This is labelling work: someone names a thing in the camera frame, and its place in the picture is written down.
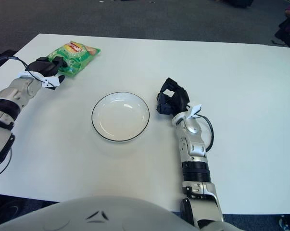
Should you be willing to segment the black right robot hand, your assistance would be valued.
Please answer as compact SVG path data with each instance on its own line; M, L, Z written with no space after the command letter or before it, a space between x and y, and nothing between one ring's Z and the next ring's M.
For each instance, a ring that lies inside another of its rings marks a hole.
M186 90L171 78L167 78L157 97L157 112L162 115L176 116L187 111L189 96Z

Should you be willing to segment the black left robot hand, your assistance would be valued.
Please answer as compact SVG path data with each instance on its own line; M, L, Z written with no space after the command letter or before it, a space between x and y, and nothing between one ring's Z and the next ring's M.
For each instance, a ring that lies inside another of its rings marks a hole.
M48 77L51 79L57 79L58 85L53 82L44 84L44 88L55 90L65 79L65 75L61 73L61 68L66 68L67 63L63 57L56 56L52 60L48 57L40 57L34 62L30 63L28 67L25 68L26 71L33 73L37 72L43 75L43 77Z

